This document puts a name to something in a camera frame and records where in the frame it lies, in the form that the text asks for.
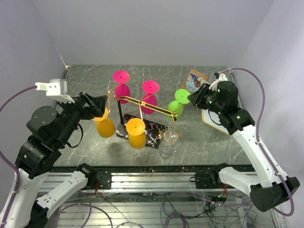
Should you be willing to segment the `green wine glass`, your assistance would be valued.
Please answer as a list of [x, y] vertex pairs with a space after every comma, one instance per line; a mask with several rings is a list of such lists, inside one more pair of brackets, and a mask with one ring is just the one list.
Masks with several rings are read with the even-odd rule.
[[178, 89], [175, 92], [175, 100], [168, 104], [167, 110], [175, 115], [173, 118], [175, 118], [176, 120], [181, 117], [181, 114], [183, 113], [184, 105], [190, 103], [190, 100], [188, 99], [189, 95], [190, 92], [188, 90]]

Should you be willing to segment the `clear wine glass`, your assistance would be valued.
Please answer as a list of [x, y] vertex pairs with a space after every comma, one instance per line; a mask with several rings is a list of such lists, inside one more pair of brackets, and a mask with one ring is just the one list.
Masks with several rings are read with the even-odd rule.
[[178, 134], [175, 130], [167, 128], [160, 131], [158, 137], [161, 141], [158, 147], [159, 155], [163, 159], [167, 159], [175, 151], [173, 145], [178, 140]]

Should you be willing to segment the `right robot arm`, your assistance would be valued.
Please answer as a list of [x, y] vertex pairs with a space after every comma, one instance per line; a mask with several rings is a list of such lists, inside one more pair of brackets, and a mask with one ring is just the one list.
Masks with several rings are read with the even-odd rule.
[[250, 177], [227, 164], [221, 164], [209, 177], [213, 187], [227, 184], [240, 190], [261, 212], [292, 200], [300, 182], [296, 177], [289, 177], [265, 147], [253, 118], [247, 110], [238, 106], [238, 88], [234, 83], [221, 81], [216, 87], [204, 83], [188, 99], [199, 109], [218, 115], [220, 124], [242, 147], [257, 174], [255, 178]]

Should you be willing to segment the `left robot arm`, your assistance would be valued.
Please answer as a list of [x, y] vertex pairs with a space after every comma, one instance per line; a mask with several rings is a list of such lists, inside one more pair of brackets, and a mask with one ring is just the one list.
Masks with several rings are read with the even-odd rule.
[[61, 103], [62, 112], [51, 106], [34, 111], [27, 123], [31, 136], [21, 146], [13, 168], [16, 170], [9, 198], [1, 212], [2, 228], [42, 228], [54, 211], [70, 196], [97, 183], [97, 170], [83, 163], [72, 175], [45, 196], [39, 189], [61, 156], [81, 120], [103, 117], [108, 97], [81, 92], [74, 102]]

